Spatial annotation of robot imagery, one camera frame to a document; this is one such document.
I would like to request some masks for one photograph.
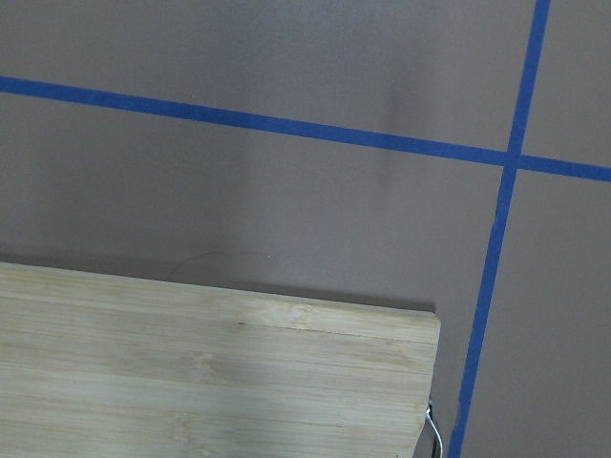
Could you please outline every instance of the blue tape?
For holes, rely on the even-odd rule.
[[[611,168],[609,167],[537,156],[520,156],[517,165],[520,169],[534,172],[611,182]]]
[[[0,76],[0,92],[483,164],[502,165],[505,160],[505,153],[484,148],[235,112],[135,95],[108,93],[8,76]]]
[[[500,253],[505,238],[507,219],[509,217],[512,196],[516,184],[517,166],[522,151],[524,136],[526,134],[528,114],[530,112],[533,90],[537,79],[538,62],[541,55],[549,7],[550,0],[537,0],[535,5],[535,13],[533,15],[528,48],[524,59],[519,94],[517,96],[514,122],[512,124],[512,132],[507,148],[507,162],[503,167],[503,174],[498,189],[495,223],[490,233],[486,260],[484,261],[484,272],[479,287],[477,304],[475,306],[474,324],[471,338],[469,339],[467,359],[465,361],[465,369],[460,387],[458,415],[450,441],[450,458],[459,458],[462,453],[465,432],[469,420],[469,411],[474,395],[475,380],[477,378],[477,370],[481,357],[481,348],[484,342],[490,305],[495,290]]]

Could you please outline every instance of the metal hook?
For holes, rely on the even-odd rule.
[[[435,442],[432,444],[432,455],[431,458],[443,458],[443,441],[441,440],[441,433],[437,422],[432,416],[432,401],[429,400],[429,406],[427,407],[427,423],[431,426],[432,431],[435,433]]]

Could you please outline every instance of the metal handle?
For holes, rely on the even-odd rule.
[[[432,401],[429,400],[429,406],[427,407],[427,423],[431,426],[432,432],[435,433],[435,441],[432,444],[432,455],[431,458],[443,458],[443,440],[441,439],[441,433],[437,422],[432,416]]]

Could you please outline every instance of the gray floor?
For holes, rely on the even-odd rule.
[[[20,2],[0,74],[502,151],[533,5]],[[610,17],[553,1],[525,154],[611,165]],[[500,167],[0,107],[1,260],[434,308],[449,440]],[[463,456],[606,456],[610,205],[609,183],[518,173]]]

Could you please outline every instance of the bamboo cutting board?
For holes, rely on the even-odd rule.
[[[0,456],[413,454],[427,312],[0,263]]]

